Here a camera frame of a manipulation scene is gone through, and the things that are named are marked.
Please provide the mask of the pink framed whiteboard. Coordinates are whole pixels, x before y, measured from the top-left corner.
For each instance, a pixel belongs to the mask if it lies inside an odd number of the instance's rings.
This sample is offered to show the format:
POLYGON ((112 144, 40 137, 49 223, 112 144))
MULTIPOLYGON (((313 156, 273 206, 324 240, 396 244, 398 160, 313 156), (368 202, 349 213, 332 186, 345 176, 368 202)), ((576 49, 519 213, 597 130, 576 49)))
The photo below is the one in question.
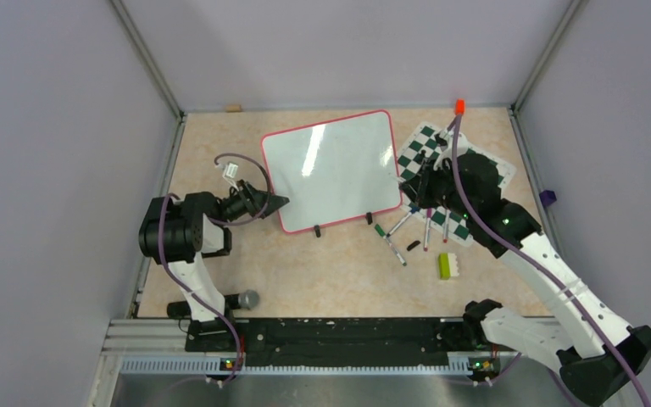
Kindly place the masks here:
POLYGON ((384 109, 272 132, 260 141, 288 233, 398 208, 402 194, 392 117, 384 109))

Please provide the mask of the black marker cap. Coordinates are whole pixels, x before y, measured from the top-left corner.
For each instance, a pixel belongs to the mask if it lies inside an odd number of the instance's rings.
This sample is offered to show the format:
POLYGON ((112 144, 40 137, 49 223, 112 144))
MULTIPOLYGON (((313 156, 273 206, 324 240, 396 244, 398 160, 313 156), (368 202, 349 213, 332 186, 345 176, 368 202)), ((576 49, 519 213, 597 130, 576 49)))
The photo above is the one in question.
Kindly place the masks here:
POLYGON ((408 245, 407 250, 411 251, 411 250, 417 248, 419 245, 420 245, 419 240, 413 241, 411 244, 408 245))

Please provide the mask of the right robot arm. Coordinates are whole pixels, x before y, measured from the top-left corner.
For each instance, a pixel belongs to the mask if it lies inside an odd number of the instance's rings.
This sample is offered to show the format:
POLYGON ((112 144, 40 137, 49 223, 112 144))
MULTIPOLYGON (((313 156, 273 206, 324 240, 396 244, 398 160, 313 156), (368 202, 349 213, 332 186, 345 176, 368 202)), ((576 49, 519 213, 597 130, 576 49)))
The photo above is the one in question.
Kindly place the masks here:
POLYGON ((498 301, 474 301, 465 307, 465 342, 502 345, 539 362, 589 406, 634 383, 651 358, 651 327, 630 324, 592 292, 530 213, 502 196, 490 159, 420 152, 415 161, 418 171, 401 186, 407 197, 461 216, 473 239, 514 270, 557 321, 545 326, 498 301))

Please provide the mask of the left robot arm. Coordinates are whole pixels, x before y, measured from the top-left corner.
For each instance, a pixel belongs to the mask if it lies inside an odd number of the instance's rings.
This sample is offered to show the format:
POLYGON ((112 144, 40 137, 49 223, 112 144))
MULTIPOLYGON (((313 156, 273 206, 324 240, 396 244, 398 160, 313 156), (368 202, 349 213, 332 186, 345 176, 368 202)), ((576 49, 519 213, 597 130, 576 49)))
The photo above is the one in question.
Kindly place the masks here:
POLYGON ((259 296, 252 290, 224 295, 215 287, 205 260, 231 253, 233 227, 264 219, 289 202, 247 181, 238 181, 226 198, 211 192, 153 198, 138 232, 138 244, 145 257, 164 268, 184 297, 167 305, 167 316, 188 320, 188 334, 205 336, 218 350, 232 348, 238 337, 233 310, 251 309, 259 296))

